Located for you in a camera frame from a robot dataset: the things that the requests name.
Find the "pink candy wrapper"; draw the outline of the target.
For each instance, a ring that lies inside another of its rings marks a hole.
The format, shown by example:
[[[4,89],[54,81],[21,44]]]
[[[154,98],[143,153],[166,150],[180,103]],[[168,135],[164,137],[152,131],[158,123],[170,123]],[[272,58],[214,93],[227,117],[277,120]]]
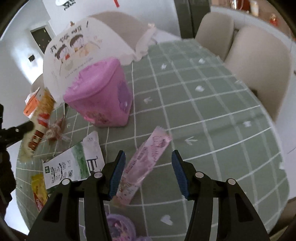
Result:
[[[125,207],[142,202],[144,190],[152,189],[146,184],[148,177],[158,165],[168,163],[171,141],[172,136],[163,127],[154,129],[126,165],[112,205]]]

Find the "green white snack bag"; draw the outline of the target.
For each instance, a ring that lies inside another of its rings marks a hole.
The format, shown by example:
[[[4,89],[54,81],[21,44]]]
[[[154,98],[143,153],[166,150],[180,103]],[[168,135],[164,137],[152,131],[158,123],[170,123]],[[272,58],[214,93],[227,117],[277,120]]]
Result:
[[[105,165],[96,131],[81,142],[53,159],[43,163],[43,175],[47,189],[68,178],[71,181],[87,179],[93,171],[101,171]]]

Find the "green checkered tablecloth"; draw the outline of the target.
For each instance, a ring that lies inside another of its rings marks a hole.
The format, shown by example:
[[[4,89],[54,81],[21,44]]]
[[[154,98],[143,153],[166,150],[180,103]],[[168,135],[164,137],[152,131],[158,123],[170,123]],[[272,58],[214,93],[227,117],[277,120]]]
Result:
[[[106,202],[106,212],[128,217],[139,236],[183,240],[193,203],[171,166],[178,150],[210,178],[235,179],[271,231],[290,189],[272,121],[247,86],[194,40],[151,46],[124,70],[134,105],[125,127],[97,129],[105,161],[119,150],[130,160],[157,126],[173,139],[131,203]]]

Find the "purple plastic carriage toy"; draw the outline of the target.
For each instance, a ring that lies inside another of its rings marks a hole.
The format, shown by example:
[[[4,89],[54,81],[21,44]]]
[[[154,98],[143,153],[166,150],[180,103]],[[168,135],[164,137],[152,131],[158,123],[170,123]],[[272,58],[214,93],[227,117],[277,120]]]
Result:
[[[108,214],[107,223],[112,240],[124,241],[151,241],[150,237],[137,236],[135,225],[125,216]]]

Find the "pink plastic box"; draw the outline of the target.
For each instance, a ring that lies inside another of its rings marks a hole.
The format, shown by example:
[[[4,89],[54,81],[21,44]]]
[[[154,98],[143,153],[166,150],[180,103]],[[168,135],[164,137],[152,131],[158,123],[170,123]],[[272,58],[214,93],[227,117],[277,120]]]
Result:
[[[64,101],[95,126],[119,127],[127,125],[133,97],[120,61],[108,58],[82,69]]]

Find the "yellow snack wrapper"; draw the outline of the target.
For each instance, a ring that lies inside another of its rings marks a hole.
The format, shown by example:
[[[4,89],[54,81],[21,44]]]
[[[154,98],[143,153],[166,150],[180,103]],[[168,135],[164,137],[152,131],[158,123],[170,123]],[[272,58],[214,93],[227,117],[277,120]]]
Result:
[[[31,177],[31,187],[38,212],[45,206],[48,194],[42,173]]]

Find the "beige noodle snack bag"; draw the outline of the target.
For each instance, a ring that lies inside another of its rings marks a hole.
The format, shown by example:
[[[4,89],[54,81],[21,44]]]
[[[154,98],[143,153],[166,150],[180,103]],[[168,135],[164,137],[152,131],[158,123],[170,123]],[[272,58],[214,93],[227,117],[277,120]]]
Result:
[[[49,90],[45,88],[44,94],[39,102],[31,121],[34,127],[26,133],[21,143],[19,151],[19,161],[25,163],[31,161],[38,145],[41,143],[49,127],[51,112],[54,109],[55,100]]]

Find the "white cartoon food cover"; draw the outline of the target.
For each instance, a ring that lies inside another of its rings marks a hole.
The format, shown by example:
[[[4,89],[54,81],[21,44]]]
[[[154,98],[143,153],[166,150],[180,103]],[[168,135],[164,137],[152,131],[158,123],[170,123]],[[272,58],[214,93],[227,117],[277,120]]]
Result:
[[[56,104],[83,68],[115,57],[121,65],[147,55],[156,33],[154,24],[117,11],[105,11],[76,22],[46,47],[43,80]]]

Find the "beige chair middle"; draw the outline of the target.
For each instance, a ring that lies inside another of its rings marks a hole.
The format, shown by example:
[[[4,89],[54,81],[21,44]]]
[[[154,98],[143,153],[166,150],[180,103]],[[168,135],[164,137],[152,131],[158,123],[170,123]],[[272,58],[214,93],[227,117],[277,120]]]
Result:
[[[278,119],[292,73],[286,45],[262,28],[241,28],[225,59],[226,68],[254,90],[273,121]]]

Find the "beige chair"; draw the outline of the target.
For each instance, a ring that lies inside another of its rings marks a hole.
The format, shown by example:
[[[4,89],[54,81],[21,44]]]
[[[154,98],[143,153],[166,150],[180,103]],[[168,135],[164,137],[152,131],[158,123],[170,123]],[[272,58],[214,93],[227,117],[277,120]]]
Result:
[[[221,60],[225,60],[231,48],[234,20],[222,13],[207,13],[198,28],[195,40]]]
[[[273,121],[278,119],[292,73],[286,45],[262,28],[241,28],[225,59],[226,68],[254,90]]]

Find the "beige chair far left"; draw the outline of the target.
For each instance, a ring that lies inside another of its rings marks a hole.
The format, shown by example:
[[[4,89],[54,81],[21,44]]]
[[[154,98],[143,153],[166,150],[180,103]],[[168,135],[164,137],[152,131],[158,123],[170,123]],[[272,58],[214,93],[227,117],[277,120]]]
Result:
[[[195,40],[221,60],[225,60],[231,48],[234,20],[222,13],[207,13],[198,28]]]

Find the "panda wall clock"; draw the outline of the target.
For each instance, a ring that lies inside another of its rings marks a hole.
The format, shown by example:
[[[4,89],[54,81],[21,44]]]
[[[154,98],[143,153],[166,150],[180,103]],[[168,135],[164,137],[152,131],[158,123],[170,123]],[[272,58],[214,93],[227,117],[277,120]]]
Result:
[[[56,6],[66,6],[73,3],[75,0],[55,0]]]

